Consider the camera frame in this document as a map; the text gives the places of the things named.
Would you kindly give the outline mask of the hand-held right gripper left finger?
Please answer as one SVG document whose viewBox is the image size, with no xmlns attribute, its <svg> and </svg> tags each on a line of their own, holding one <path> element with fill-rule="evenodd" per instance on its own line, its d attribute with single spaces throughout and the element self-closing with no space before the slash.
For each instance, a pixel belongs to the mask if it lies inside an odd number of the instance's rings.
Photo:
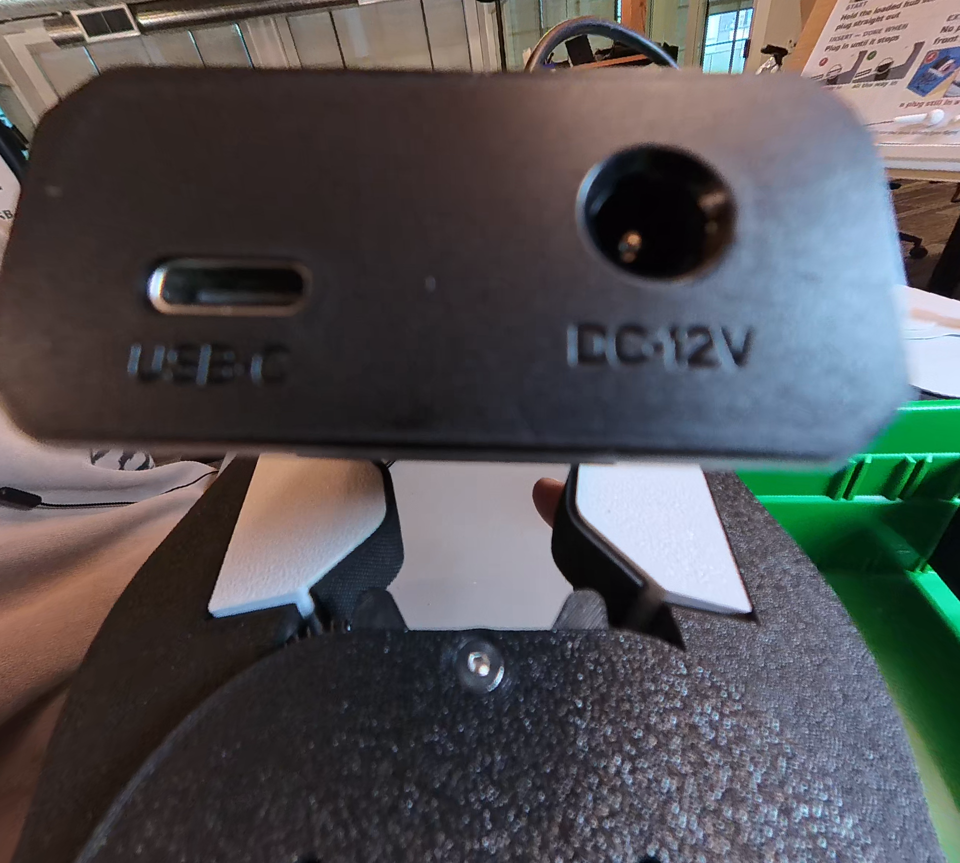
<svg viewBox="0 0 960 863">
<path fill-rule="evenodd" d="M 352 619 L 398 577 L 404 552 L 389 469 L 372 461 L 259 457 L 208 603 L 212 617 L 292 606 Z"/>
</svg>

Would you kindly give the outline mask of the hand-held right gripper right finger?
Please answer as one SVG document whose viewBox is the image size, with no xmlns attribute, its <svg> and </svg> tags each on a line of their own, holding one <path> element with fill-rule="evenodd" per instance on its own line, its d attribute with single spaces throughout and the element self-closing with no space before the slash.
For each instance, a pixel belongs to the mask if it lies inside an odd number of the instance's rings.
<svg viewBox="0 0 960 863">
<path fill-rule="evenodd" d="M 611 628 L 684 647 L 673 612 L 750 618 L 747 585 L 702 470 L 579 464 L 559 497 L 551 555 L 576 596 L 559 629 Z"/>
</svg>

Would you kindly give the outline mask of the black usb hub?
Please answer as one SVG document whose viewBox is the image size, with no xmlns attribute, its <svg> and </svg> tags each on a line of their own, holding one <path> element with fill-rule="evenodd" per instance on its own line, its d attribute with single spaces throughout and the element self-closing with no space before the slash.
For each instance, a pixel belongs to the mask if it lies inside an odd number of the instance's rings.
<svg viewBox="0 0 960 863">
<path fill-rule="evenodd" d="M 126 68 L 38 125 L 43 442 L 831 462 L 909 399 L 882 163 L 802 77 Z"/>
</svg>

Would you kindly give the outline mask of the person's left hand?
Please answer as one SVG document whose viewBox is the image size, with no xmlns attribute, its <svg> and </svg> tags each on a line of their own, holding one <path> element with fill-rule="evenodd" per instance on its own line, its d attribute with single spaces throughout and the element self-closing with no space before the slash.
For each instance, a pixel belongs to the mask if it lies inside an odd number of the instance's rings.
<svg viewBox="0 0 960 863">
<path fill-rule="evenodd" d="M 533 486 L 534 509 L 551 529 L 555 526 L 556 515 L 563 502 L 565 490 L 565 481 L 552 477 L 542 477 Z"/>
</svg>

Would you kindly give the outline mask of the green plastic bin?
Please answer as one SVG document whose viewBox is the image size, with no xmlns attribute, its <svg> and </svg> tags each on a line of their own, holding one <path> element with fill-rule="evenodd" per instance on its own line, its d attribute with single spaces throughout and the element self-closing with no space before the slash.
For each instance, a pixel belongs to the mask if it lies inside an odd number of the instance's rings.
<svg viewBox="0 0 960 863">
<path fill-rule="evenodd" d="M 958 400 L 904 405 L 838 468 L 738 474 L 867 642 L 906 726 L 945 858 L 958 861 Z"/>
</svg>

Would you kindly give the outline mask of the white papers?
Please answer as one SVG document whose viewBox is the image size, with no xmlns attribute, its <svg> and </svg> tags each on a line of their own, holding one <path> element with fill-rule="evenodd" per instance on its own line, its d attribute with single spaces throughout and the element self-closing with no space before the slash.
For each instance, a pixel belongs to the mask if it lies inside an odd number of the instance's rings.
<svg viewBox="0 0 960 863">
<path fill-rule="evenodd" d="M 959 301 L 899 288 L 902 338 L 910 384 L 939 398 L 959 399 Z"/>
</svg>

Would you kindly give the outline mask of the white sign stand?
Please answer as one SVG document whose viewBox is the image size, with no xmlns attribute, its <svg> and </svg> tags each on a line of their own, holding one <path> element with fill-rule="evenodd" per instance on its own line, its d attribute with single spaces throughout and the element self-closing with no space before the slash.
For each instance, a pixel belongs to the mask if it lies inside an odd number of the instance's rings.
<svg viewBox="0 0 960 863">
<path fill-rule="evenodd" d="M 907 126 L 919 126 L 919 127 L 936 127 L 943 124 L 945 121 L 948 122 L 950 117 L 948 113 L 942 108 L 936 108 L 933 110 L 926 111 L 914 111 L 905 114 L 898 115 L 890 120 L 882 120 L 867 124 L 871 128 L 886 128 L 886 127 L 907 127 Z"/>
</svg>

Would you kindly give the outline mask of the black floor lamp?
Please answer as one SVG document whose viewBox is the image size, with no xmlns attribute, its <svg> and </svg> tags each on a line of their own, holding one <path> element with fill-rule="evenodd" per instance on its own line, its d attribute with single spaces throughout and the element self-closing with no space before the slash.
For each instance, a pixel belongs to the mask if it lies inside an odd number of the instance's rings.
<svg viewBox="0 0 960 863">
<path fill-rule="evenodd" d="M 504 18 L 503 18 L 503 5 L 507 1 L 508 0 L 476 0 L 476 3 L 478 4 L 492 5 L 494 7 L 496 31 L 497 31 L 498 56 L 499 56 L 500 69 L 503 72 L 506 72 L 508 70 L 506 34 L 505 34 L 505 25 L 504 25 Z"/>
</svg>

